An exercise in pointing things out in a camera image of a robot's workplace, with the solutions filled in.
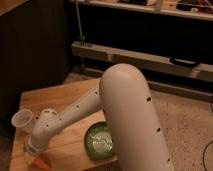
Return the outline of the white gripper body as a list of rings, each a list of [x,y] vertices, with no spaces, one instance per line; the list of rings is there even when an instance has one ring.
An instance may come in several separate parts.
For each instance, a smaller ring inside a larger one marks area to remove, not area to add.
[[[26,140],[24,143],[24,151],[31,156],[39,156],[42,152],[46,150],[45,147],[35,147],[30,140]]]

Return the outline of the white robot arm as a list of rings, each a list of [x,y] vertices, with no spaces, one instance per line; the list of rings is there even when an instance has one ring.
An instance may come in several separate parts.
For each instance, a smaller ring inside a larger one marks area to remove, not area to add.
[[[101,110],[123,171],[174,171],[148,83],[130,64],[108,68],[100,82],[57,115],[41,114],[26,152],[41,154],[67,126]]]

